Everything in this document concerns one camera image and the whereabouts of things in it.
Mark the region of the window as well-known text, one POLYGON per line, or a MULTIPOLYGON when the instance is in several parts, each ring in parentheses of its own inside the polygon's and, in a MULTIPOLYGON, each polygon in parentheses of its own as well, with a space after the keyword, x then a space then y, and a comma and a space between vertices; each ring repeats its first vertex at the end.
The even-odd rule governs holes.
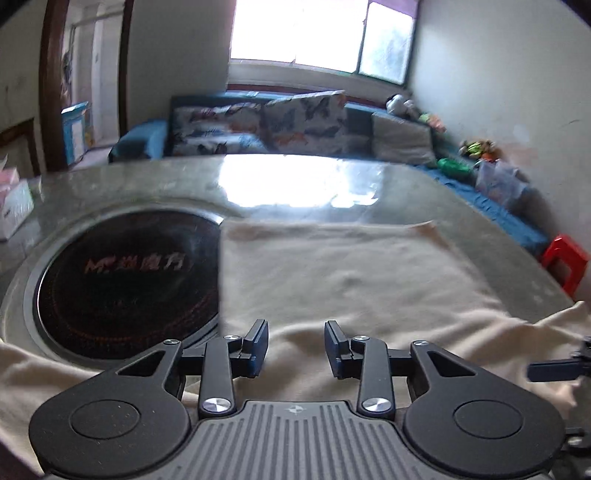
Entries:
POLYGON ((404 84, 417 1, 238 1, 230 57, 404 84))

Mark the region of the panda plush toy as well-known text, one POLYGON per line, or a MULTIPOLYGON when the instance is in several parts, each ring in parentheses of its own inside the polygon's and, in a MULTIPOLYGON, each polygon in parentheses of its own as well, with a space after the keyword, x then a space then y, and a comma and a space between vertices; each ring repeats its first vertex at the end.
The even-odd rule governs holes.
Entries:
POLYGON ((414 101, 401 94, 394 95, 386 102, 386 110, 389 114, 398 117, 418 118, 420 116, 414 101))

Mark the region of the blue corner sofa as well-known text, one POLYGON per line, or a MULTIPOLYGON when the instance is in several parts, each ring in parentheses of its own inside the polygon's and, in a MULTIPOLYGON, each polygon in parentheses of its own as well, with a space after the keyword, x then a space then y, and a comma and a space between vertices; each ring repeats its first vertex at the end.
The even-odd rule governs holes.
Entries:
POLYGON ((533 256, 550 244, 523 215, 532 188, 517 168, 501 162, 492 142, 468 143, 454 154, 429 115, 396 116, 350 102, 341 91, 176 96, 167 118, 132 127, 111 149, 108 160, 250 153, 415 166, 452 189, 533 256))

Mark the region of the green bowl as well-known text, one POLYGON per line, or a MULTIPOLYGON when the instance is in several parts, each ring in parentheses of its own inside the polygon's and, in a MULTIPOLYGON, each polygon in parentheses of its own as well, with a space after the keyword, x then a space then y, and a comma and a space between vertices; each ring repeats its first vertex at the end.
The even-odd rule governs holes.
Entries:
POLYGON ((437 167, 446 177, 458 181, 469 179, 473 172, 473 168, 466 163, 448 157, 440 158, 437 167))

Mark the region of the brown door frame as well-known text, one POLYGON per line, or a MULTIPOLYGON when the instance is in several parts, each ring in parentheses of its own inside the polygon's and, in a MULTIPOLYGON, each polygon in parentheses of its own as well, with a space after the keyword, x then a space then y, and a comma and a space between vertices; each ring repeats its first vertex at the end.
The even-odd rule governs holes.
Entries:
MULTIPOLYGON (((128 131, 127 60, 134 1, 123 3, 118 64, 119 133, 128 131)), ((69 1, 48 1, 46 5, 39 61, 39 123, 45 167, 50 173, 68 168, 61 120, 61 52, 69 1)))

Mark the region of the black round induction cooktop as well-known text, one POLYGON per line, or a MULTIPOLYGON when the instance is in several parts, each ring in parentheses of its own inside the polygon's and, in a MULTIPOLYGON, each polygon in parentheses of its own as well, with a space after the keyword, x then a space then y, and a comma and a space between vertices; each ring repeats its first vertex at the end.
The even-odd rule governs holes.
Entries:
POLYGON ((31 324, 54 354, 104 365, 166 339, 198 341, 219 309, 221 218, 147 209, 70 238, 35 278, 31 324))

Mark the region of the butterfly pillow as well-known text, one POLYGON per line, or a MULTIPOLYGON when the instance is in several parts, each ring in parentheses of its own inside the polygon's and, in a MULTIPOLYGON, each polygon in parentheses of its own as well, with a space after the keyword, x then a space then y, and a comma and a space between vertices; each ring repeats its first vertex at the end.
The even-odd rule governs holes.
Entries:
POLYGON ((263 105, 266 141, 284 154, 339 156, 348 145, 346 95, 342 90, 301 94, 263 105))
POLYGON ((173 111, 172 156, 266 153, 262 106, 186 106, 173 111))

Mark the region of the beige cloth garment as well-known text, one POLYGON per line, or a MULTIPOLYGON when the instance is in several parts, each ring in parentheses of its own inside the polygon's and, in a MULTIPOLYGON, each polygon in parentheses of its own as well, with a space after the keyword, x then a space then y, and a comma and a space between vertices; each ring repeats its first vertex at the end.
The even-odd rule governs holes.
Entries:
POLYGON ((242 400, 354 399, 325 356, 325 321, 395 349, 433 342, 550 401, 588 413, 578 381, 532 383, 527 366, 567 357, 590 332, 577 303, 529 323, 512 316, 480 271, 433 223, 403 226, 226 220, 221 226, 221 331, 270 325, 263 372, 236 382, 242 400))

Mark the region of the butterfly pillow right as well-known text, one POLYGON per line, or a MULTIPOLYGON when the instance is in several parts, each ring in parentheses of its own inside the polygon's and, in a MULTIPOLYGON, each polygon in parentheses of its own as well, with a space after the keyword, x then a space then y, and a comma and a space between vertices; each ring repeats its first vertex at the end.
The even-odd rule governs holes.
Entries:
POLYGON ((266 141, 284 154, 339 156, 348 145, 346 95, 342 90, 301 94, 263 105, 266 141))

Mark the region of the blue white cabinet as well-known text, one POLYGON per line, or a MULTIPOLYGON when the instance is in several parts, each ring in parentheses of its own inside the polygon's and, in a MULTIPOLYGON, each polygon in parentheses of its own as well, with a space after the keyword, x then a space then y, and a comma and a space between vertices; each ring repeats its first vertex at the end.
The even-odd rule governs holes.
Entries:
POLYGON ((87 118, 90 103, 80 102, 61 110, 66 165, 78 162, 89 149, 87 118))

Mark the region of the tissue box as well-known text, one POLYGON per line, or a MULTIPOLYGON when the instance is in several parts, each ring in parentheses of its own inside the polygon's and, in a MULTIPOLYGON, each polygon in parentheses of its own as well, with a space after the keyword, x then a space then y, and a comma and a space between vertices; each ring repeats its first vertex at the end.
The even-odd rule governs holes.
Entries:
POLYGON ((7 167, 8 156, 1 158, 0 240, 9 240, 34 209, 28 182, 15 167, 7 167))

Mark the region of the clear plastic storage box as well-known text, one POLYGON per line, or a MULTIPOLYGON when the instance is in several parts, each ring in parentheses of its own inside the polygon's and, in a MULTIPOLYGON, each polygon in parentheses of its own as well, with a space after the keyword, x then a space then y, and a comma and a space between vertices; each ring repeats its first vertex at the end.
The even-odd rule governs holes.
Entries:
POLYGON ((520 207, 530 190, 529 183, 522 180, 519 170, 502 161, 481 161, 476 178, 476 190, 506 210, 520 207))

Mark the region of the butterfly pillow left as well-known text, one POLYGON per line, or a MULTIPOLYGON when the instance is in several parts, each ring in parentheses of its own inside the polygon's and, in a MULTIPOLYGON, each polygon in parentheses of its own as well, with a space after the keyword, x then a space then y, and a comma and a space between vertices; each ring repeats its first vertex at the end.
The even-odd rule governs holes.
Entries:
POLYGON ((262 106, 186 106, 173 111, 172 156, 266 153, 262 106))

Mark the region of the colourful plush toys pile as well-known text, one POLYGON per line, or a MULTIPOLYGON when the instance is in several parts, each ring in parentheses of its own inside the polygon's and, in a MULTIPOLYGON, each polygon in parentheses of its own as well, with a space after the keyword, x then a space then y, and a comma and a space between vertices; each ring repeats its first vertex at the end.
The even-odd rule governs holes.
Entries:
POLYGON ((459 148, 459 154, 463 157, 494 163, 501 159, 501 151, 497 145, 488 139, 464 141, 459 148))

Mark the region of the grey cushion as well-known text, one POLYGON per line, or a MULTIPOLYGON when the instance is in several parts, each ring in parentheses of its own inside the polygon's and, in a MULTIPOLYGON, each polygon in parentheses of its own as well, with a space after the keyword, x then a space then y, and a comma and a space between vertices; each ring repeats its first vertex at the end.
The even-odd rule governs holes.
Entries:
POLYGON ((372 150, 377 160, 408 165, 436 162, 432 134, 424 124, 392 115, 372 115, 372 150))

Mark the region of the red plastic stool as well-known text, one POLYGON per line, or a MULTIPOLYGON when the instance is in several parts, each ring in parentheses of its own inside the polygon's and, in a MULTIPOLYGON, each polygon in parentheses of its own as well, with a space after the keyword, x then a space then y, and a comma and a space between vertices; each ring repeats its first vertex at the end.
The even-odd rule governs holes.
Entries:
POLYGON ((567 234, 555 237, 541 257, 541 265, 557 275, 557 282, 571 298, 579 288, 589 262, 590 254, 567 234))

